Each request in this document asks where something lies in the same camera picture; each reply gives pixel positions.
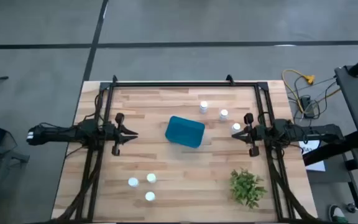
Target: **black bracket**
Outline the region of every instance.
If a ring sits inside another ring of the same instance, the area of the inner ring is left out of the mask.
[[[116,87],[117,86],[117,81],[118,81],[118,78],[116,75],[113,75],[112,76],[112,87]]]
[[[233,77],[231,77],[231,75],[227,75],[226,81],[229,81],[230,85],[232,85],[232,86],[236,85],[236,83],[234,82]]]
[[[110,85],[111,83],[100,83],[99,90],[100,91],[108,90]]]
[[[258,82],[258,86],[259,86],[259,88],[263,89],[264,91],[269,90],[269,85],[267,84],[267,82]]]

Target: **leaves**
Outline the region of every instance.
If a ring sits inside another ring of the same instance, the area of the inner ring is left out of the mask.
[[[262,178],[243,168],[240,173],[233,170],[230,178],[233,199],[242,205],[245,201],[249,208],[259,207],[257,201],[267,192],[264,187],[257,186],[261,181],[263,181]]]

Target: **power strip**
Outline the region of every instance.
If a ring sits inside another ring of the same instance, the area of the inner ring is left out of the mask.
[[[314,118],[314,110],[312,108],[312,106],[310,106],[311,104],[311,100],[310,100],[310,96],[302,96],[300,98],[301,101],[301,106],[303,111],[307,110],[307,113],[305,113],[304,117],[305,118]]]

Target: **blue container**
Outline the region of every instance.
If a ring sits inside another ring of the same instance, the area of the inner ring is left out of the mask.
[[[165,137],[170,142],[197,148],[203,140],[204,130],[205,125],[203,123],[172,116]]]

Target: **white paper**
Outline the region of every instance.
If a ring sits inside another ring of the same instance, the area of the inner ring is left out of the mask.
[[[307,144],[305,144],[303,141],[300,141],[299,146],[303,149],[303,154],[306,154],[306,153],[308,153],[310,151],[313,151],[313,150],[317,149],[319,143],[320,143],[319,140],[308,141]],[[316,162],[316,163],[314,163],[312,165],[306,166],[306,170],[325,172],[326,167],[324,166],[324,161],[320,161],[320,162]]]

